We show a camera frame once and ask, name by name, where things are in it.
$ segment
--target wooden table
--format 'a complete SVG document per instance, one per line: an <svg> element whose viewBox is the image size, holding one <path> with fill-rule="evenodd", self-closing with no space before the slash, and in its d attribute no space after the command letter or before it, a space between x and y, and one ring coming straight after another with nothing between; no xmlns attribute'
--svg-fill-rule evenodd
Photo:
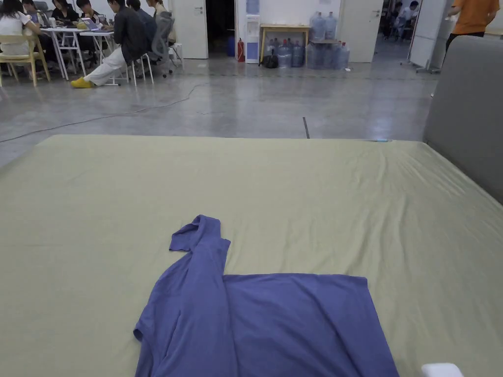
<svg viewBox="0 0 503 377"><path fill-rule="evenodd" d="M309 29L307 25L281 25L281 24L260 24L262 28L262 52L260 54L260 62L264 60L264 48L266 46L267 32L283 32L283 33L305 33L306 34L306 52L305 63L307 62L307 44L309 43Z"/></svg>

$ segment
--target electrical cable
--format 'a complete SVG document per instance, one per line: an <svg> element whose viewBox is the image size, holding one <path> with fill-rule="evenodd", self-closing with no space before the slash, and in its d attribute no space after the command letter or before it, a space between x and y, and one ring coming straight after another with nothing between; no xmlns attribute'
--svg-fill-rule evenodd
<svg viewBox="0 0 503 377"><path fill-rule="evenodd" d="M112 114L112 115L106 115L104 117L98 117L98 118L92 118L92 119L87 119L85 121L80 121L80 122L73 122L73 123L67 123L67 124L62 124L62 125L59 125L59 126L55 126L55 127L51 127L51 128L44 128L44 129L41 129L41 130L35 130L35 131L31 131L31 132L28 132L26 134L23 134L23 135L19 135L19 136L15 136L15 137L12 137L10 139L4 139L4 140L0 140L0 143L5 143L7 141L12 141L12 140L17 140L17 139L21 139L22 137L25 137L25 136L29 136L29 135L33 135L33 134L37 134L39 132L45 132L45 131L51 131L51 130L57 130L58 128L63 128L63 127L68 127L68 126L74 126L76 124L82 124L82 123L87 123L87 122L92 122L92 121L97 121L97 120L100 120L100 119L108 119L108 118L113 118L113 117L122 117L124 115L130 115L130 114L137 114L137 113L141 113L142 111L146 111L146 110L152 110L152 109L162 109L162 108L167 108L167 107L170 107L170 106L173 106L173 105L176 105L176 104L179 104L180 102L183 102L183 101L186 101L188 99L190 99L190 95L192 94L192 92L194 90L196 90L196 88L198 86L204 86L208 84L207 82L203 83L203 84L197 84L196 86L194 86L192 88L192 90L189 92L189 94L187 95L187 97L185 97L184 99L181 99L181 100L178 100L178 101L175 101L171 104L167 104L167 105L160 105L160 106L151 106L151 107L146 107L146 108L143 108L143 109L139 109L139 110L135 110L135 111L128 111L128 112L125 112L125 113L121 113L121 114Z"/></svg>

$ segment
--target black bag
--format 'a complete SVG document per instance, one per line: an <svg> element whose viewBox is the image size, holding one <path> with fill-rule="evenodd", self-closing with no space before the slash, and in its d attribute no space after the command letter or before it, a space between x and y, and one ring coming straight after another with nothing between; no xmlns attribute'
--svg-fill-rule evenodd
<svg viewBox="0 0 503 377"><path fill-rule="evenodd" d="M262 60L262 65L265 68L278 68L279 61L278 61L278 57L276 55L274 55L274 50L272 50L271 54L266 56Z"/></svg>

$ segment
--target polished floor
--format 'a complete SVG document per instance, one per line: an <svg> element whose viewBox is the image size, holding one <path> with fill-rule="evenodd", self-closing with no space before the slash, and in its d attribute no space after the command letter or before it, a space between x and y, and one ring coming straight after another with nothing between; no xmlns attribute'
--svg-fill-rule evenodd
<svg viewBox="0 0 503 377"><path fill-rule="evenodd" d="M420 140L438 76L401 65L406 55L406 45L380 41L375 61L351 72L186 60L155 85L84 90L4 77L0 166L61 133Z"/></svg>

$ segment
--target laptop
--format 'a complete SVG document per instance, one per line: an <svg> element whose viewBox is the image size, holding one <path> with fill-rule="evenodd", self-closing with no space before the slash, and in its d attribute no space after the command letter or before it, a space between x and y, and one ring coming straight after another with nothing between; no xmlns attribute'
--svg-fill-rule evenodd
<svg viewBox="0 0 503 377"><path fill-rule="evenodd" d="M98 25L95 24L95 22L90 19L90 18L83 18L82 22L85 24L85 26L92 32L97 32L97 33L108 33L110 30L102 30L98 27Z"/></svg>

